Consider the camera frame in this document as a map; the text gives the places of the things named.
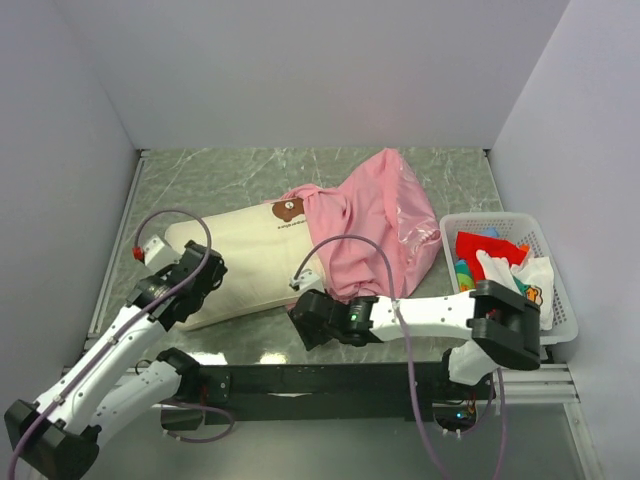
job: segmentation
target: white cloth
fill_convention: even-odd
[[[484,276],[487,280],[493,280],[510,288],[514,292],[521,293],[515,280],[513,280],[513,275],[509,269],[509,262],[506,258],[490,257],[484,250],[478,250],[476,252],[476,258],[478,262],[480,262],[480,265],[482,265],[482,270],[484,270]]]
[[[511,274],[522,282],[529,300],[540,306],[540,329],[553,328],[553,267],[549,257],[530,258],[513,265]]]
[[[548,257],[525,258],[522,265],[509,267],[506,258],[490,257],[484,250],[476,252],[476,258],[487,280],[504,285],[514,292],[522,293],[514,277],[525,287],[524,294],[540,307],[540,330],[553,327],[553,267]]]

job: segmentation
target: gray table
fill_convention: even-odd
[[[136,281],[148,272],[131,257],[133,232],[149,213],[181,206],[198,215],[229,212],[276,199],[293,187],[315,183],[339,185],[378,148],[151,150],[144,152],[126,222],[118,243],[110,287],[106,291],[95,330],[111,324]],[[501,211],[502,206],[488,161],[480,149],[403,148],[401,154],[416,172],[438,219],[448,213]],[[163,235],[185,218],[158,217],[143,239]],[[444,254],[414,293],[414,297],[453,292]],[[460,342],[445,338],[415,340],[419,361],[438,361]],[[260,362],[305,364],[400,362],[406,353],[402,340],[353,348],[336,341],[306,352],[284,308],[235,318],[200,330],[173,329],[145,353],[153,358],[170,346],[178,347],[203,364],[217,363],[223,353],[232,365]]]
[[[241,422],[208,445],[163,438],[157,410],[127,425],[104,449],[85,480],[437,480],[413,421],[295,420]],[[500,445],[500,417],[491,415],[457,441],[427,431],[453,479],[490,479]],[[220,426],[201,427],[206,437]],[[503,480],[585,479],[561,405],[509,407]]]

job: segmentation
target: pink cloth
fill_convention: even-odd
[[[302,198],[315,245],[333,235],[367,237],[389,257],[396,296],[405,297],[425,276],[442,244],[438,222],[422,186],[397,150],[364,162],[338,188],[303,185],[282,198]],[[318,251],[336,299],[389,295],[380,255],[358,240],[336,240]]]

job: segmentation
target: brown bear logo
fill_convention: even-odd
[[[271,211],[276,217],[289,223],[298,215],[304,215],[304,206],[301,198],[291,198],[274,203]]]

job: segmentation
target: red cable connector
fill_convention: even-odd
[[[133,247],[133,258],[144,263],[144,250],[142,250],[142,247]]]

